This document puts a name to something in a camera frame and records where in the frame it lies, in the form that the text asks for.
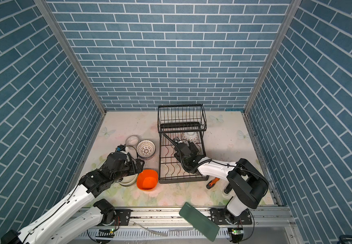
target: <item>black dish rack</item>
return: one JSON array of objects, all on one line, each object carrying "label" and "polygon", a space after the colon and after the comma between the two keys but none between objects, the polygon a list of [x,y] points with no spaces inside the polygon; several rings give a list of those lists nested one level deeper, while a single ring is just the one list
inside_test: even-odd
[{"label": "black dish rack", "polygon": [[164,137],[171,139],[181,136],[184,132],[199,134],[196,146],[199,154],[205,155],[203,134],[207,129],[206,114],[203,104],[160,105],[157,126],[160,135],[159,183],[180,183],[208,180],[208,176],[186,172],[179,161],[173,156],[174,146]]}]

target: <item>brick wallpaper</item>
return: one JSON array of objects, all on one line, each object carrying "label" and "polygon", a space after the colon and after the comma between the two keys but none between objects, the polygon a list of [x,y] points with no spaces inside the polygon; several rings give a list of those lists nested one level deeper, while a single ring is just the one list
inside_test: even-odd
[{"label": "brick wallpaper", "polygon": [[0,2],[0,237],[60,200],[100,119],[32,0]]},{"label": "brick wallpaper", "polygon": [[107,110],[243,109],[289,2],[48,1]]},{"label": "brick wallpaper", "polygon": [[303,0],[250,113],[305,243],[352,235],[352,0]]}]

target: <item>orange and black tool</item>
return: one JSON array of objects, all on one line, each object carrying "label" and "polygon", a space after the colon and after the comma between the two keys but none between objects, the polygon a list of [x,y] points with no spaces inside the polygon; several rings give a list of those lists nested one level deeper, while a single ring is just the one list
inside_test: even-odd
[{"label": "orange and black tool", "polygon": [[219,178],[213,179],[206,185],[206,188],[211,189],[215,185],[215,183],[217,183],[217,181],[219,181]]}]

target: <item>dish rack tray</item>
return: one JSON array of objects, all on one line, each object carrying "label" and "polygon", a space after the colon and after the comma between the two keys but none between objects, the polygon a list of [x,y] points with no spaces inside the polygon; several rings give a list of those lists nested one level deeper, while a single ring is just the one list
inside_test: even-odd
[{"label": "dish rack tray", "polygon": [[206,115],[202,104],[160,105],[158,110],[157,126],[160,135],[159,152],[159,183],[180,183],[208,180],[208,176],[186,172],[179,161],[174,157],[176,153],[171,142],[164,137],[167,134],[171,139],[181,136],[184,132],[197,132],[200,149],[199,154],[206,154],[203,143],[203,134],[207,129]]}]

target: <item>green power bank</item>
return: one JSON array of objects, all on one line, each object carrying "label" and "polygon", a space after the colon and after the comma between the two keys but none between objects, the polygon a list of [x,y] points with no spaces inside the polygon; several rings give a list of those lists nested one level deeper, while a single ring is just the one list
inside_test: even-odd
[{"label": "green power bank", "polygon": [[214,241],[217,237],[219,226],[196,210],[191,204],[184,203],[179,214],[210,241]]}]

